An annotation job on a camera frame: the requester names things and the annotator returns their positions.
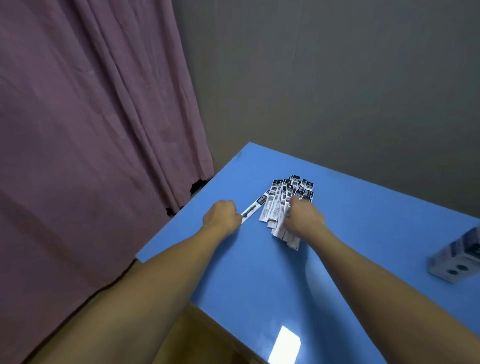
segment person's right arm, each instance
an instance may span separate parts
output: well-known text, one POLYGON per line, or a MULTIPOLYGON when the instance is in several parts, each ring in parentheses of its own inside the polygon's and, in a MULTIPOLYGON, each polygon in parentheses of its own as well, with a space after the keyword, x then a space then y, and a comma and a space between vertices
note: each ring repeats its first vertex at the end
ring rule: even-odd
POLYGON ((480 363, 480 341, 445 310, 341 242, 308 201, 292 198, 286 228, 322 260, 390 364, 480 363))

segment pink curtain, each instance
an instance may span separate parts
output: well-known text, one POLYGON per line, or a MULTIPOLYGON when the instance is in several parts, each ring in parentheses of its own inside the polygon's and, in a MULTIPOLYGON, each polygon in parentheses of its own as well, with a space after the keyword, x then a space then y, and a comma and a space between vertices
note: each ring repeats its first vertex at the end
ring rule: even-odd
POLYGON ((111 283, 213 166, 170 0, 0 4, 0 362, 111 283))

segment person's left hand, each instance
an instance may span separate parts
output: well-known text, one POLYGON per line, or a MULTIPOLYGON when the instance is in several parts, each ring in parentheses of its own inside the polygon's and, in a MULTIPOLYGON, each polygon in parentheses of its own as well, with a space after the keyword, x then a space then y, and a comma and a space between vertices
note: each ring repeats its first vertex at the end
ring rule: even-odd
POLYGON ((204 216, 204 227, 218 229, 224 236, 232 234, 241 225, 241 215, 232 200, 220 200, 208 210, 204 216))

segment fist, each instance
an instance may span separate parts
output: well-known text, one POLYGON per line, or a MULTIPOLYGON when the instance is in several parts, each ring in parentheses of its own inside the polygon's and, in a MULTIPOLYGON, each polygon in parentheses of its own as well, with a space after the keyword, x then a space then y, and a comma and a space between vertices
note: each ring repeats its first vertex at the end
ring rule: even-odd
POLYGON ((221 231, 224 237, 232 234, 241 225, 241 215, 232 200, 220 200, 204 216, 204 227, 221 231))
POLYGON ((293 196, 284 224, 289 232, 308 242, 314 231, 325 227, 325 218, 309 201, 293 196))

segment floor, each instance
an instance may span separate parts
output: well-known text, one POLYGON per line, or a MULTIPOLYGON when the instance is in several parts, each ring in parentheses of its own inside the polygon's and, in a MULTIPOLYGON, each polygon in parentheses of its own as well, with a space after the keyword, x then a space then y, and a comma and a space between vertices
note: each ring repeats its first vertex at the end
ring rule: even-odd
MULTIPOLYGON (((135 262, 126 274, 140 265, 141 263, 135 262)), ((24 364, 40 363, 71 329, 75 321, 82 316, 85 307, 106 292, 108 289, 98 293, 78 313, 69 318, 24 364)), ((258 362, 262 361, 255 358, 253 353, 192 303, 177 319, 153 361, 154 364, 257 364, 258 362)))

